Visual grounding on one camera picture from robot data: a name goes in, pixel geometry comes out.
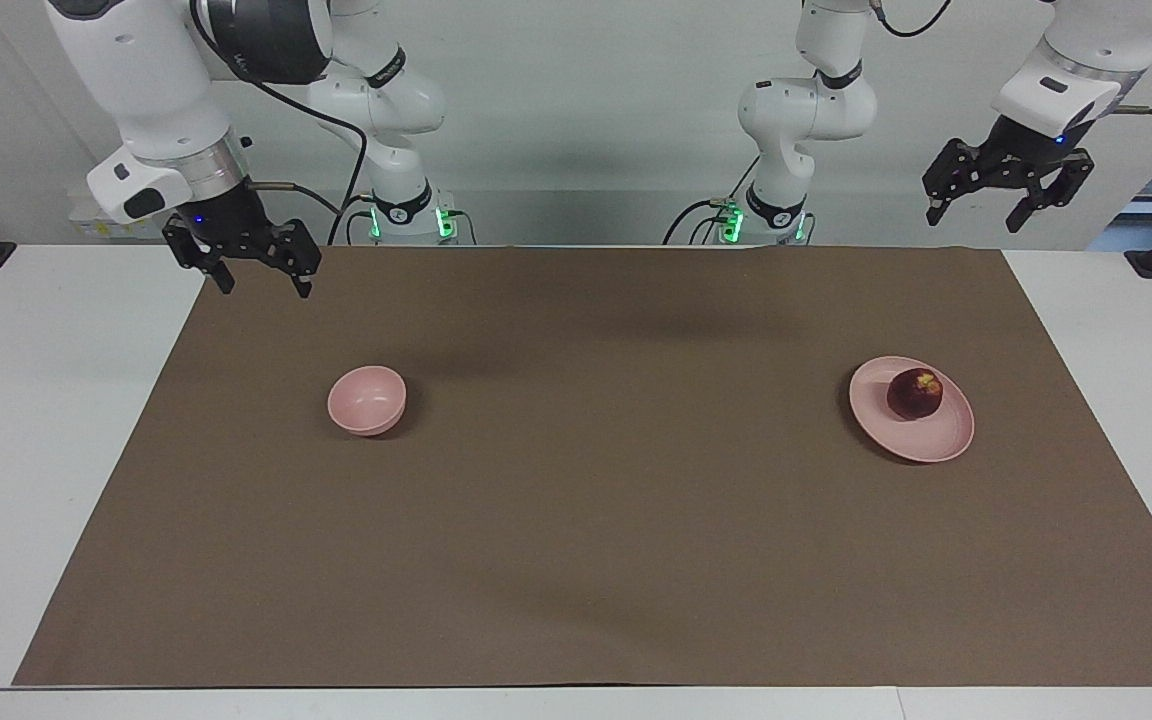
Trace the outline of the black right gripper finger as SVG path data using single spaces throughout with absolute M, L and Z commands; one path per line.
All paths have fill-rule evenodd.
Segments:
M 301 300 L 308 300 L 314 288 L 314 275 L 320 268 L 323 255 L 306 223 L 302 220 L 278 225 L 276 270 L 291 278 L 294 290 Z
M 210 278 L 221 293 L 230 293 L 236 287 L 236 279 L 225 264 L 223 255 L 215 249 L 205 250 L 182 217 L 170 215 L 166 219 L 164 240 L 166 247 L 172 250 L 175 263 L 182 268 L 198 270 Z

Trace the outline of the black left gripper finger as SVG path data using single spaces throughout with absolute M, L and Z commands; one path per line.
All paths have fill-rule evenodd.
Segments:
M 1056 167 L 1056 177 L 1043 185 L 1041 179 L 1034 176 L 1026 179 L 1023 199 L 1015 209 L 1011 209 L 1006 219 L 1007 232 L 1018 233 L 1038 211 L 1044 209 L 1064 209 L 1074 200 L 1079 188 L 1087 181 L 1094 169 L 1094 160 L 1085 150 L 1074 150 L 1070 156 L 1066 156 Z
M 965 141 L 948 141 L 923 173 L 923 188 L 929 199 L 925 220 L 941 223 L 952 200 L 983 190 L 980 150 Z

